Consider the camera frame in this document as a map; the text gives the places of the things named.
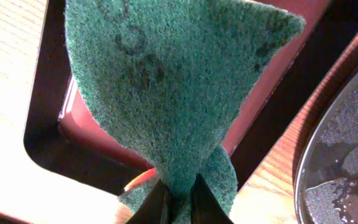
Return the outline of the green yellow scrub sponge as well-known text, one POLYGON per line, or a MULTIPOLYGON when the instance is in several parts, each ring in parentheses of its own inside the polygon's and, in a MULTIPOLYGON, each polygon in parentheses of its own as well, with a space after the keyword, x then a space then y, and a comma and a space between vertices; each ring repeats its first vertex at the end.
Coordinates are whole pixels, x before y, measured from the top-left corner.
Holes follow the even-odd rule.
POLYGON ((123 193, 136 211, 155 181, 189 223, 201 174, 224 212, 237 178, 223 140, 275 53, 305 20, 236 0, 72 0, 65 6, 71 72, 100 127, 157 175, 123 193))

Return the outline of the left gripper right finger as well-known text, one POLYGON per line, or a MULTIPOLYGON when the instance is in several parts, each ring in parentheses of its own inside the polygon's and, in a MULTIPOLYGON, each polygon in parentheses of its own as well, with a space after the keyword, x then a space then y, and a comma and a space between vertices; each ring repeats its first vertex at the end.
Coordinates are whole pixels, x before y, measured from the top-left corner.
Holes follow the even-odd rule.
POLYGON ((191 188, 191 224, 233 224, 201 174, 191 188))

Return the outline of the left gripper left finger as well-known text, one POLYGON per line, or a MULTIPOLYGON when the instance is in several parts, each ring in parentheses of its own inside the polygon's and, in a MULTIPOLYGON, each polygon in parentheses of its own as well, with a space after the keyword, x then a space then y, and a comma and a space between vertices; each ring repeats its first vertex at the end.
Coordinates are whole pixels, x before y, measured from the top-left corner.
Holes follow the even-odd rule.
POLYGON ((149 192, 138 211, 126 224, 169 224, 170 190, 158 180, 149 192))

